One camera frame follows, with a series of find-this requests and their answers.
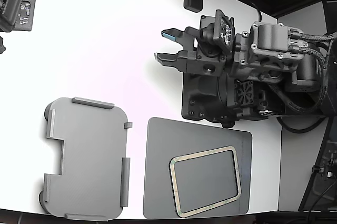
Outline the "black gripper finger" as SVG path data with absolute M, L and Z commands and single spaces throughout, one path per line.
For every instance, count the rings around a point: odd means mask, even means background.
M 161 35 L 175 43 L 183 43 L 185 41 L 184 32 L 176 28 L 162 30 Z
M 183 73 L 187 72 L 187 51 L 179 51 L 176 54 L 154 53 L 154 57 L 162 66 L 173 67 Z

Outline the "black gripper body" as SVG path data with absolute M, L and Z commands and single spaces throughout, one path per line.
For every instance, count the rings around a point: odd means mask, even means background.
M 234 18 L 202 16 L 200 29 L 193 35 L 197 48 L 187 53 L 187 73 L 219 77 L 234 56 Z

